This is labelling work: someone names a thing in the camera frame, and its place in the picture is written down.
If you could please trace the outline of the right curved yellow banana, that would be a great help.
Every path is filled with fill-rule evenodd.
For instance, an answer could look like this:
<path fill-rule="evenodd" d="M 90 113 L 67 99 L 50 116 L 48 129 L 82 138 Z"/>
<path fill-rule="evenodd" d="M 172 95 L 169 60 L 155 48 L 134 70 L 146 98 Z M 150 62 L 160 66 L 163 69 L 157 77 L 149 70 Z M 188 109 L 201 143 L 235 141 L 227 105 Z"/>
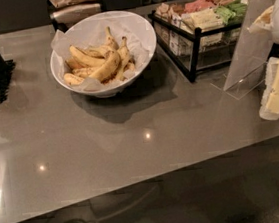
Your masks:
<path fill-rule="evenodd" d="M 124 68 L 130 60 L 130 51 L 128 50 L 127 47 L 127 37 L 122 38 L 122 43 L 117 51 L 120 55 L 121 61 L 119 67 L 117 68 L 117 73 L 115 78 L 120 81 L 124 79 L 123 77 Z"/>

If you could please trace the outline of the upright back yellow banana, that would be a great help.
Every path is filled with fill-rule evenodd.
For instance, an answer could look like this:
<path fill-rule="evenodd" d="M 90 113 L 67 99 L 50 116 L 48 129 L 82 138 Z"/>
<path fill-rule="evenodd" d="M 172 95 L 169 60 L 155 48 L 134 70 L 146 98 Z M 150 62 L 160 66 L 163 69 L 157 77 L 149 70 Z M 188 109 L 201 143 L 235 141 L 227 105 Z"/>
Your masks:
<path fill-rule="evenodd" d="M 107 46 L 111 46 L 113 47 L 115 50 L 119 49 L 119 45 L 118 43 L 115 41 L 112 33 L 110 32 L 110 27 L 106 27 L 105 28 L 105 34 L 106 34 L 106 38 L 105 38 L 105 44 Z"/>

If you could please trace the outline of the front centre yellow banana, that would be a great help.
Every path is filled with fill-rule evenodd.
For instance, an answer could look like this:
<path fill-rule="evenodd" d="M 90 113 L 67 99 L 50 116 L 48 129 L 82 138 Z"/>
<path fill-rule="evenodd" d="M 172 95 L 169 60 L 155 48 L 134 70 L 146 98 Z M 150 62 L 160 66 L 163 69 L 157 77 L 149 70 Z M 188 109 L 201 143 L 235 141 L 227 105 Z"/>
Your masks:
<path fill-rule="evenodd" d="M 117 70 L 120 63 L 120 55 L 116 50 L 109 50 L 106 53 L 106 62 L 102 64 L 97 70 L 95 70 L 90 78 L 98 79 L 102 82 L 105 79 L 108 79 L 112 74 Z"/>

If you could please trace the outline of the long top yellow banana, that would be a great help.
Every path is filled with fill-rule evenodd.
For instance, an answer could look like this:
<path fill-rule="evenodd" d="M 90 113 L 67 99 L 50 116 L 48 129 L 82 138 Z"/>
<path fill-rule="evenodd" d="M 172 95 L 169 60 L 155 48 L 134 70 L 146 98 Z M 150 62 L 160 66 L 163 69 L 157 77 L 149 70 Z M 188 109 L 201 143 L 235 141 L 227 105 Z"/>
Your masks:
<path fill-rule="evenodd" d="M 95 58 L 85 54 L 83 51 L 80 51 L 77 47 L 71 46 L 69 48 L 69 52 L 73 58 L 83 66 L 86 65 L 88 67 L 100 67 L 105 63 L 103 58 Z"/>

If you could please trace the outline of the front left yellow banana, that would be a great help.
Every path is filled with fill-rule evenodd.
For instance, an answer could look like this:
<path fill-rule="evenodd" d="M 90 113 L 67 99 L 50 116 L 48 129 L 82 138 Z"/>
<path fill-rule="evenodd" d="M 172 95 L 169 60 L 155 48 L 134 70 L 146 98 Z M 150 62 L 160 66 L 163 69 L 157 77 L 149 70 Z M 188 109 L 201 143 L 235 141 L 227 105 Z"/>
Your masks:
<path fill-rule="evenodd" d="M 76 86 L 81 83 L 83 83 L 84 79 L 74 75 L 72 73 L 67 73 L 64 75 L 63 80 L 66 82 L 66 84 L 71 85 L 71 86 Z"/>

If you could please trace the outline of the green snack packets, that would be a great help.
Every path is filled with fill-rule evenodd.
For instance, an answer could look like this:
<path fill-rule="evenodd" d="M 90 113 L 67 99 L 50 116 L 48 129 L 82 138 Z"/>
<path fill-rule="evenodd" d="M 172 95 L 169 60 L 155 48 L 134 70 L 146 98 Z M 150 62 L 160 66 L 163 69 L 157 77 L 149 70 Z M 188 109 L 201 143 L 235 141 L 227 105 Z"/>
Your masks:
<path fill-rule="evenodd" d="M 215 8 L 216 14 L 226 25 L 232 23 L 241 23 L 246 11 L 247 5 L 240 1 L 230 2 L 230 4 L 218 6 Z"/>

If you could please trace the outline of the clear acrylic sign holder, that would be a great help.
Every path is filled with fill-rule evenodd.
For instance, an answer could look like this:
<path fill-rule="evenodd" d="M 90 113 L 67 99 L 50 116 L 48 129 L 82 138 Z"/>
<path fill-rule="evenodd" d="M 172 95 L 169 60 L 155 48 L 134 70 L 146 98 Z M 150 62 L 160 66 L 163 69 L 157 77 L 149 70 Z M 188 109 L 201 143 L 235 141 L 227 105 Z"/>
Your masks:
<path fill-rule="evenodd" d="M 276 0 L 249 0 L 245 19 L 242 23 L 237 45 L 228 69 L 224 91 L 241 99 L 262 83 L 271 47 L 275 42 L 271 30 L 264 33 L 250 33 L 249 27 L 269 6 L 274 6 Z"/>

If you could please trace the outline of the cream snack packets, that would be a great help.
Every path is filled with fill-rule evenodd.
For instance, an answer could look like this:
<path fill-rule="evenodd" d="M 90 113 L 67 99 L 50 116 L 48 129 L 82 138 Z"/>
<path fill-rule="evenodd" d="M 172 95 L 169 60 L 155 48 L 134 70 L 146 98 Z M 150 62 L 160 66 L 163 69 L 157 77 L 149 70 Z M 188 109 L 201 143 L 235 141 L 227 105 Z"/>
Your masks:
<path fill-rule="evenodd" d="M 198 27 L 202 29 L 203 32 L 222 28 L 224 26 L 223 19 L 219 17 L 214 9 L 209 8 L 196 11 L 195 13 L 187 13 L 183 16 L 182 21 L 192 29 Z"/>

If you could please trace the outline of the pink snack packets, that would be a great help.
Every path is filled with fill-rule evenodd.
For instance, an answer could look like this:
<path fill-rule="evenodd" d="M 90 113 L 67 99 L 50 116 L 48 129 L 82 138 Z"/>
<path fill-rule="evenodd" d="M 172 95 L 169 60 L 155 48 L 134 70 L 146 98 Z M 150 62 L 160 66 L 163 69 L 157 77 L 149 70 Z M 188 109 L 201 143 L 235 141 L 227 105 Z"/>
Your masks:
<path fill-rule="evenodd" d="M 208 0 L 195 0 L 185 4 L 186 13 L 195 13 L 196 11 L 205 10 L 206 8 L 212 8 L 215 3 Z"/>

